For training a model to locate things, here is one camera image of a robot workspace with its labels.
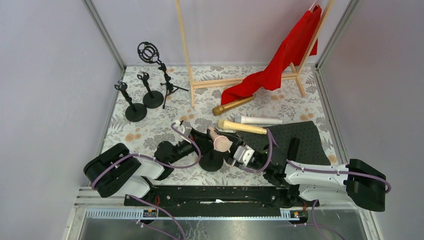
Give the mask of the black round-base mic stand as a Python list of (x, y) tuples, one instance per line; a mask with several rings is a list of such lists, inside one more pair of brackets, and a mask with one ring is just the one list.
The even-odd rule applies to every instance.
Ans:
[(224, 164), (225, 152), (215, 150), (214, 148), (201, 148), (200, 167), (207, 172), (217, 172)]

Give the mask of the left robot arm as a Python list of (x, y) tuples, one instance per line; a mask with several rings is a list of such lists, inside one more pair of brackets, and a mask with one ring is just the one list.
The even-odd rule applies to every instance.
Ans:
[(92, 189), (102, 198), (117, 193), (142, 198), (151, 189), (149, 180), (166, 179), (177, 169), (174, 163), (193, 152), (197, 153), (197, 160), (188, 167), (197, 165), (213, 147), (213, 140), (208, 133), (194, 129), (176, 145), (162, 141), (153, 157), (130, 153), (124, 143), (118, 143), (89, 161), (84, 166), (83, 173), (90, 181)]

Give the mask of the pink microphone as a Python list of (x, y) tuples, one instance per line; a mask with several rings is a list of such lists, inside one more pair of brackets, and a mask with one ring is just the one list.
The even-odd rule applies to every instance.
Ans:
[(213, 142), (213, 149), (222, 153), (229, 152), (231, 148), (231, 141), (226, 136), (216, 133), (214, 127), (210, 126), (208, 130), (208, 135)]

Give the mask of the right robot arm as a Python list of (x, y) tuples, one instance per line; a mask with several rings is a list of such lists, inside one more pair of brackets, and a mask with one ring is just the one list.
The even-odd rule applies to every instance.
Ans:
[(352, 158), (347, 164), (325, 165), (317, 141), (308, 139), (303, 144), (292, 137), (254, 146), (263, 142), (259, 135), (254, 138), (231, 139), (227, 162), (248, 173), (261, 174), (269, 184), (285, 189), (285, 200), (348, 202), (369, 211), (385, 211), (391, 186), (383, 173), (364, 161)]

